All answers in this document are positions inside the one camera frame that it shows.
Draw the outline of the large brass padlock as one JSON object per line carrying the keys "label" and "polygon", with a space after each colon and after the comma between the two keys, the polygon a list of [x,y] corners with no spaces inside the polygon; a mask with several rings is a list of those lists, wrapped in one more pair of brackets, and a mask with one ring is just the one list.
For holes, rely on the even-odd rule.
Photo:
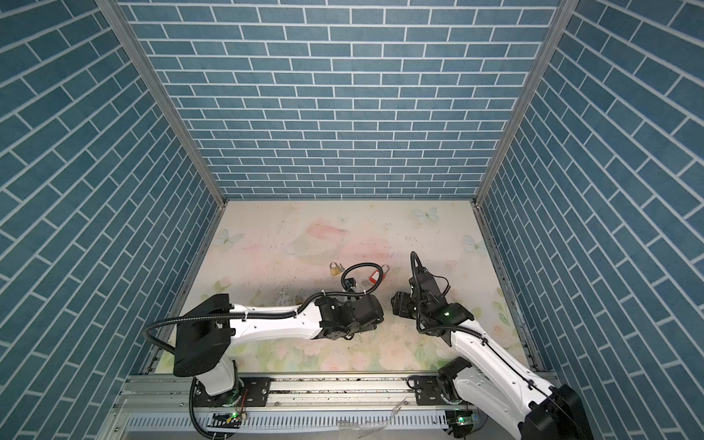
{"label": "large brass padlock", "polygon": [[341,275],[345,271],[345,268],[341,264],[333,261],[329,264],[329,270],[331,275],[335,277]]}

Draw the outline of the red padlock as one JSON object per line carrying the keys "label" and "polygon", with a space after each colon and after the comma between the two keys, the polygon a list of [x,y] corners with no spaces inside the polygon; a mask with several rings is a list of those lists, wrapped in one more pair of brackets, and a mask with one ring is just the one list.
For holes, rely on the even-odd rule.
{"label": "red padlock", "polygon": [[389,270],[390,270],[390,267],[389,267],[388,265],[384,264],[384,265],[381,266],[381,271],[379,271],[378,269],[376,269],[376,271],[374,271],[374,273],[372,273],[372,275],[370,275],[370,278],[368,278],[368,280],[369,280],[373,285],[376,285],[376,284],[378,284],[380,281],[382,281],[382,280],[384,279],[384,277],[385,277],[386,274],[389,272]]}

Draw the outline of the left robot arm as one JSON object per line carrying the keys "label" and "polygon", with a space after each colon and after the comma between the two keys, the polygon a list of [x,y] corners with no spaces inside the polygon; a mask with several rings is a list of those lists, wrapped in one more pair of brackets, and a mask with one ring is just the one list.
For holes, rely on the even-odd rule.
{"label": "left robot arm", "polygon": [[300,305],[251,307],[231,304],[226,294],[202,302],[176,324],[173,375],[196,377],[208,394],[236,387],[229,348],[274,339],[352,339],[383,322],[376,296],[316,293]]}

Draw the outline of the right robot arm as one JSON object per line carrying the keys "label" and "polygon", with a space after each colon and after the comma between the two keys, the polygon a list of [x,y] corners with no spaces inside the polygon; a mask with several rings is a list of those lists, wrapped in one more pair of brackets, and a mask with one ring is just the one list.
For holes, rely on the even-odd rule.
{"label": "right robot arm", "polygon": [[458,356],[438,370],[451,402],[478,407],[515,439],[592,439],[584,404],[568,385],[556,387],[524,366],[483,329],[463,305],[449,302],[436,276],[415,269],[410,293],[392,298],[394,315],[439,337]]}

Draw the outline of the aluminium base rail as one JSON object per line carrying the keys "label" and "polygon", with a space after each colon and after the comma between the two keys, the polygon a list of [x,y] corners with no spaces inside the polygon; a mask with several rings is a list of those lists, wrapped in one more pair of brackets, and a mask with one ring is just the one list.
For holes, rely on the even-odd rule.
{"label": "aluminium base rail", "polygon": [[492,419],[515,439],[589,439],[577,395],[543,378],[515,385],[527,409],[510,400],[478,368],[438,373],[245,374],[233,394],[210,397],[188,379],[136,376],[128,380],[102,428],[101,439],[131,434],[197,434],[240,439],[353,431],[440,429],[469,436]]}

